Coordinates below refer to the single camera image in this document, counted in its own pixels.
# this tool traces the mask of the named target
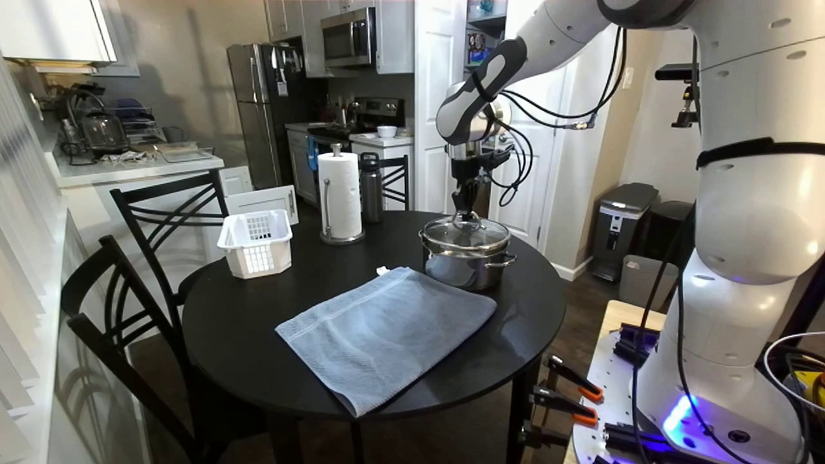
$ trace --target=paper towel roll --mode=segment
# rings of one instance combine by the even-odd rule
[[[317,156],[322,236],[352,242],[364,233],[357,153],[324,152]]]

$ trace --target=white plastic basket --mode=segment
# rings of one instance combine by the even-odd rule
[[[282,208],[232,213],[217,238],[232,276],[255,278],[291,264],[291,227]]]

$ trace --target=black chair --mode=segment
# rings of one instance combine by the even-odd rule
[[[151,273],[157,276],[171,326],[180,330],[178,306],[182,304],[186,287],[192,276],[182,278],[175,287],[157,258],[157,250],[180,227],[220,227],[220,218],[229,213],[229,208],[224,201],[218,169],[133,190],[112,188],[110,199],[119,206],[133,242],[144,251]]]
[[[86,316],[101,306],[101,326]],[[224,447],[244,436],[266,433],[266,414],[227,394],[189,366],[182,335],[171,330],[161,309],[142,284],[116,238],[101,238],[92,251],[61,286],[61,313],[71,333],[110,369],[116,378],[150,409],[180,442],[187,461],[218,461]],[[142,338],[157,335],[166,343],[187,394],[189,428],[175,414],[147,378],[131,366],[126,351]]]

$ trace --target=electronic equipment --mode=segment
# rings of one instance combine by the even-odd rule
[[[375,10],[356,6],[318,19],[330,70],[370,66],[375,58]]]
[[[128,148],[120,120],[102,106],[101,85],[71,85],[59,98],[59,147],[68,161],[95,161]]]

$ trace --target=chair back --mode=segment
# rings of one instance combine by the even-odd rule
[[[102,311],[86,316],[92,298],[102,302]],[[126,254],[112,236],[101,238],[101,250],[92,251],[61,286],[61,313],[67,326],[108,366],[108,370],[166,428],[166,433],[182,446],[182,451],[195,458],[197,441],[171,412],[171,407],[142,378],[131,366],[126,351],[133,340],[157,330],[169,344],[180,369],[187,366],[186,344],[178,330],[169,326],[161,309],[151,298],[150,287],[142,284],[137,269],[128,264]]]
[[[220,218],[229,210],[218,169],[133,190],[112,188],[110,199],[159,284],[171,326],[180,330],[178,306],[182,304],[182,296],[161,268],[157,250],[180,227],[220,227]]]

